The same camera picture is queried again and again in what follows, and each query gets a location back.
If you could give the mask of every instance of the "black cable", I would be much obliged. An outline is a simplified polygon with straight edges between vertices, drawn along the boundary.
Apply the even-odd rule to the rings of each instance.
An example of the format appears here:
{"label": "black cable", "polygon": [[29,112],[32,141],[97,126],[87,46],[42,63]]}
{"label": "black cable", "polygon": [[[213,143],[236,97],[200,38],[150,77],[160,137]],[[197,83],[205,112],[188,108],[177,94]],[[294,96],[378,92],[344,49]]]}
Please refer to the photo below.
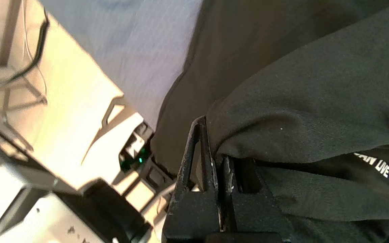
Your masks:
{"label": "black cable", "polygon": [[37,43],[37,50],[35,51],[35,56],[34,59],[31,61],[31,63],[22,71],[18,72],[17,74],[14,74],[11,78],[0,82],[0,87],[8,85],[12,83],[14,80],[22,77],[23,75],[27,74],[29,71],[34,68],[35,65],[38,64],[38,62],[41,60],[42,55],[43,55],[43,49],[45,47],[45,39],[46,39],[46,34],[48,33],[48,28],[49,28],[49,18],[48,14],[45,11],[45,21],[42,23],[40,26],[40,33],[38,36],[38,43]]}

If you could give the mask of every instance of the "light blue fabric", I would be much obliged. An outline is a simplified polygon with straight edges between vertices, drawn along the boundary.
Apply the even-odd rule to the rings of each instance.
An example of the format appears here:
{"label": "light blue fabric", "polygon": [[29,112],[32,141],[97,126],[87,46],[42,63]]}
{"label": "light blue fabric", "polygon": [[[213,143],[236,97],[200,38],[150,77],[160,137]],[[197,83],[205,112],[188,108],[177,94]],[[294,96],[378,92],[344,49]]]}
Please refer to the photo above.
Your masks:
{"label": "light blue fabric", "polygon": [[202,0],[41,0],[156,128],[182,72]]}

